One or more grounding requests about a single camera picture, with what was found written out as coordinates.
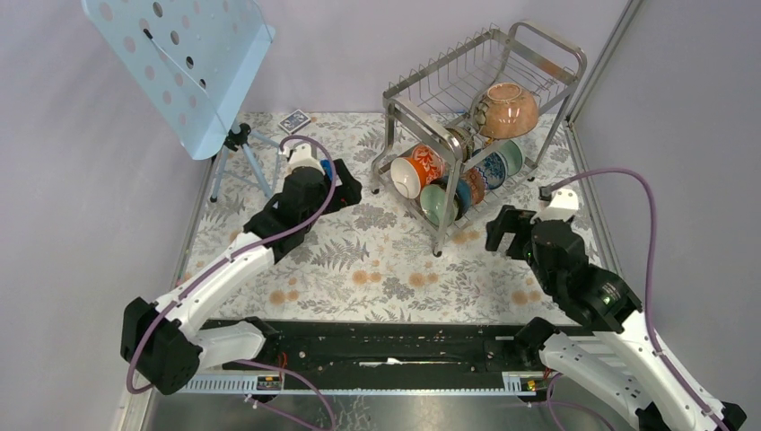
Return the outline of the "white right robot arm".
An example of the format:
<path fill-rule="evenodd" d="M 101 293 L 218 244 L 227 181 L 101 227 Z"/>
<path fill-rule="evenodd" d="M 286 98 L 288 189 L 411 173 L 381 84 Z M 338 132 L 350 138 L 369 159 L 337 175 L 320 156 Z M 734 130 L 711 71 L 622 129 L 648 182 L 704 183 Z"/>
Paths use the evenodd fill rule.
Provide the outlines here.
<path fill-rule="evenodd" d="M 681 383 L 657 354 L 642 303 L 617 274 L 590 263 L 583 238 L 567 221 L 533 221 L 534 212 L 502 207 L 486 225 L 489 251 L 512 234 L 506 254 L 525 261 L 546 295 L 625 364 L 624 372 L 582 353 L 555 325 L 532 319 L 516 337 L 516 361 L 542 365 L 594 394 L 637 430 L 738 430 L 741 406 L 721 401 L 687 373 Z"/>

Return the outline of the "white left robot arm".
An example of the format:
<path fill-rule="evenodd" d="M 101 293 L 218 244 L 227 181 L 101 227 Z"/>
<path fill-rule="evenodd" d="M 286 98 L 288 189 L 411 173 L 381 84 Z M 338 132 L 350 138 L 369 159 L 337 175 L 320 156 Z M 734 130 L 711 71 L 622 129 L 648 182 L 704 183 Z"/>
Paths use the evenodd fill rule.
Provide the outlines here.
<path fill-rule="evenodd" d="M 128 390 L 139 392 L 136 374 L 170 395 L 206 368 L 239 360 L 258 369 L 273 365 L 279 347 L 253 319 L 211 329 L 207 320 L 254 276 L 301 246 L 320 216 L 361 199 L 362 184 L 343 160 L 299 166 L 200 273 L 152 302 L 134 299 L 124 311 L 120 346 L 129 364 Z"/>

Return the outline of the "light green celadon bowl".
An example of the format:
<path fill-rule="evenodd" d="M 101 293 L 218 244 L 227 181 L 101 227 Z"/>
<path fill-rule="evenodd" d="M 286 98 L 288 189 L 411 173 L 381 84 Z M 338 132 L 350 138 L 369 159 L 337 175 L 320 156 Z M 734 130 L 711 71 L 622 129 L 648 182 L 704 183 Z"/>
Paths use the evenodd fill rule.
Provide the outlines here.
<path fill-rule="evenodd" d="M 446 225 L 453 224 L 459 212 L 459 203 L 454 200 L 452 210 L 448 215 L 445 215 L 446 204 L 448 203 L 446 188 L 436 184 L 426 185 L 422 189 L 419 195 L 419 203 L 426 219 L 436 226 L 439 226 L 441 222 Z"/>

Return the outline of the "orange white bowl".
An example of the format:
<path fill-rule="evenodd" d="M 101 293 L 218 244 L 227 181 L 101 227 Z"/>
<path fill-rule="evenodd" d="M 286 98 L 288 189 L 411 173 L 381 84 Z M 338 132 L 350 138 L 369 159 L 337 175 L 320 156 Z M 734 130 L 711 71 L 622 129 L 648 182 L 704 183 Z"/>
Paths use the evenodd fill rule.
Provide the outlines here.
<path fill-rule="evenodd" d="M 422 189 L 443 175 L 442 158 L 428 145 L 417 145 L 411 155 L 391 162 L 390 177 L 404 198 L 417 198 Z"/>

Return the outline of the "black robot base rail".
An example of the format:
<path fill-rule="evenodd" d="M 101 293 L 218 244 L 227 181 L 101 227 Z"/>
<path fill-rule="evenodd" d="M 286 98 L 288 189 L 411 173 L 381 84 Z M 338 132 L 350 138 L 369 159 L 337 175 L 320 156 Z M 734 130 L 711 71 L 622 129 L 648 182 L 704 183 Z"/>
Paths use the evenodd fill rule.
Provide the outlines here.
<path fill-rule="evenodd" d="M 255 361 L 316 383 L 344 379 L 362 368 L 396 374 L 439 368 L 456 376 L 545 370 L 529 352 L 530 340 L 516 339 L 520 324 L 247 321 L 265 336 Z"/>

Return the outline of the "brown ceramic bowl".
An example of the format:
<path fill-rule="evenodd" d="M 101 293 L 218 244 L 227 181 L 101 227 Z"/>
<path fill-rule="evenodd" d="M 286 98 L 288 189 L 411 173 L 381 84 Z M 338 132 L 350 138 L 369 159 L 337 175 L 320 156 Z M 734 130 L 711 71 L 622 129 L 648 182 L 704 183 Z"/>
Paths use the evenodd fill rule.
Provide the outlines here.
<path fill-rule="evenodd" d="M 516 83 L 490 86 L 471 109 L 476 132 L 495 140 L 528 134 L 538 124 L 538 104 L 531 92 Z"/>

